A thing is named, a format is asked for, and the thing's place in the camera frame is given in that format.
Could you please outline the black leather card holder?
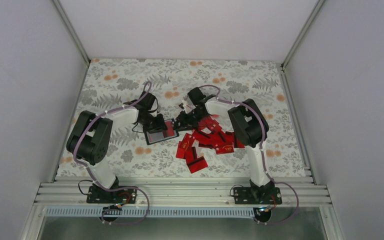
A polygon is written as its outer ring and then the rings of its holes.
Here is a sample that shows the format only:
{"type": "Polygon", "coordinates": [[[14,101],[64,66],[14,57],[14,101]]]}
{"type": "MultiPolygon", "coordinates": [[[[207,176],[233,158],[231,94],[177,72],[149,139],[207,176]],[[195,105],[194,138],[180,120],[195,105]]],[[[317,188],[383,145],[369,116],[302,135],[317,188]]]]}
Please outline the black leather card holder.
{"type": "MultiPolygon", "coordinates": [[[[173,123],[175,122],[173,118],[166,119],[165,121],[172,121],[172,126],[173,126],[173,123]]],[[[167,140],[170,140],[170,139],[174,139],[174,138],[177,138],[179,136],[179,132],[177,130],[174,130],[176,132],[176,136],[164,137],[163,136],[163,131],[164,130],[159,131],[159,132],[154,132],[154,133],[150,133],[148,131],[145,131],[144,132],[144,136],[145,136],[146,144],[147,145],[152,145],[152,144],[156,144],[156,143],[159,143],[159,142],[163,142],[163,141],[167,141],[167,140]]]]}

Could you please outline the red VIP card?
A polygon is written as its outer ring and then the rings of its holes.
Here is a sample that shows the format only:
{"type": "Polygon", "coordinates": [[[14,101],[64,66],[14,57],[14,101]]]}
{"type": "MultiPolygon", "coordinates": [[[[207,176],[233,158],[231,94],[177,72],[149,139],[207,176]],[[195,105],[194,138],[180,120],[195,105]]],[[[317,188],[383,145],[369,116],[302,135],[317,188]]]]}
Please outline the red VIP card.
{"type": "Polygon", "coordinates": [[[229,144],[217,144],[215,147],[215,152],[217,155],[221,155],[221,154],[230,154],[230,153],[233,153],[235,148],[234,148],[234,145],[232,143],[229,143],[229,144]]]}
{"type": "Polygon", "coordinates": [[[178,142],[176,158],[185,159],[188,151],[192,149],[194,146],[195,138],[190,134],[186,133],[182,139],[182,141],[178,142]]]}

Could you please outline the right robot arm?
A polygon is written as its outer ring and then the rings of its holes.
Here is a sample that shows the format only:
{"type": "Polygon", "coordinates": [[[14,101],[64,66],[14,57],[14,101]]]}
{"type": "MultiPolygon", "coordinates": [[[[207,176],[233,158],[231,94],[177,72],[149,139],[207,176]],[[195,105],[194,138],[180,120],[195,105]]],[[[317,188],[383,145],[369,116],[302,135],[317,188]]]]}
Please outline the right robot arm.
{"type": "Polygon", "coordinates": [[[239,102],[222,99],[218,94],[205,95],[199,87],[190,90],[187,97],[193,108],[186,111],[185,106],[181,107],[182,111],[175,118],[173,129],[197,129],[201,126],[199,122],[210,115],[228,118],[234,136],[245,146],[248,155],[251,167],[250,182],[253,187],[250,191],[251,198],[258,204],[264,203],[270,197],[267,186],[272,182],[264,157],[269,125],[256,102],[251,98],[239,102]]]}

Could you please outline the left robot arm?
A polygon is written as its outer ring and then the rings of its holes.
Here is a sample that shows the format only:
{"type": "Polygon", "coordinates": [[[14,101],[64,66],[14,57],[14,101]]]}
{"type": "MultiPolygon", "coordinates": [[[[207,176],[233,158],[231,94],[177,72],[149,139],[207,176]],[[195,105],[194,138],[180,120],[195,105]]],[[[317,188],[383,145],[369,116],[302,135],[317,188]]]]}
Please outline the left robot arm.
{"type": "Polygon", "coordinates": [[[66,149],[76,163],[88,171],[94,185],[100,188],[99,196],[111,203],[119,197],[118,178],[105,160],[112,130],[116,127],[141,124],[146,132],[167,130],[164,117],[157,113],[158,99],[149,92],[142,92],[139,99],[96,114],[82,111],[69,135],[66,149]]]}

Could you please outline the red card front bottom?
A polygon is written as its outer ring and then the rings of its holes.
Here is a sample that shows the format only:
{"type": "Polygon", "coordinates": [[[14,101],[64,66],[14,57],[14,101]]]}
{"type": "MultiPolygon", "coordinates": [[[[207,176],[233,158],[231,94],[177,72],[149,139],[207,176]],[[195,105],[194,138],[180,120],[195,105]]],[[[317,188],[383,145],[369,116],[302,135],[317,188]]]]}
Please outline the red card front bottom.
{"type": "Polygon", "coordinates": [[[203,156],[198,156],[196,147],[189,149],[184,155],[186,165],[191,174],[208,167],[208,163],[203,156]]]}

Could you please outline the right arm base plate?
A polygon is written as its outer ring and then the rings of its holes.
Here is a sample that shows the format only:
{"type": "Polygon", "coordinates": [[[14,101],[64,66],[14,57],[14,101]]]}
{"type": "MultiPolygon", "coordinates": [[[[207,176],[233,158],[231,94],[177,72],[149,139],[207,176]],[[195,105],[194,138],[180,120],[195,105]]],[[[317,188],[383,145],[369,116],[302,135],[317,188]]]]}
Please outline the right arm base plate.
{"type": "Polygon", "coordinates": [[[234,187],[231,195],[236,205],[281,205],[282,194],[278,187],[271,189],[268,193],[253,194],[251,187],[234,187]]]}

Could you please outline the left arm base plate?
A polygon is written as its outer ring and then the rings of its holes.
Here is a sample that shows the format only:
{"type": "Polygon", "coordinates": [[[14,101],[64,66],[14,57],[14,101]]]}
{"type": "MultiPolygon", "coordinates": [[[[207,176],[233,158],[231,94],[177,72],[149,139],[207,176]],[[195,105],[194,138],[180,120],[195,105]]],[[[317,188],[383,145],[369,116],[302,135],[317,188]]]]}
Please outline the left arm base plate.
{"type": "Polygon", "coordinates": [[[88,190],[86,202],[88,204],[134,204],[136,196],[136,189],[129,188],[111,192],[92,185],[88,190]]]}

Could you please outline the aluminium rail frame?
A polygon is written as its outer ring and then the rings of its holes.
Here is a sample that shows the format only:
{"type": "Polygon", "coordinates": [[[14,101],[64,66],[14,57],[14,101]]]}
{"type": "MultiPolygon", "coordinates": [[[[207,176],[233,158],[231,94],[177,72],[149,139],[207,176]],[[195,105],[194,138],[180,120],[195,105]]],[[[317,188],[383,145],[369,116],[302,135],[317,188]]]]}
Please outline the aluminium rail frame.
{"type": "MultiPolygon", "coordinates": [[[[324,207],[332,204],[327,186],[316,185],[309,169],[304,177],[278,177],[281,207],[324,207]]],[[[123,177],[123,186],[135,186],[147,194],[152,207],[230,207],[232,186],[249,186],[248,177],[123,177]]],[[[85,205],[89,182],[81,177],[57,176],[53,182],[41,183],[35,205],[74,206],[85,205]]]]}

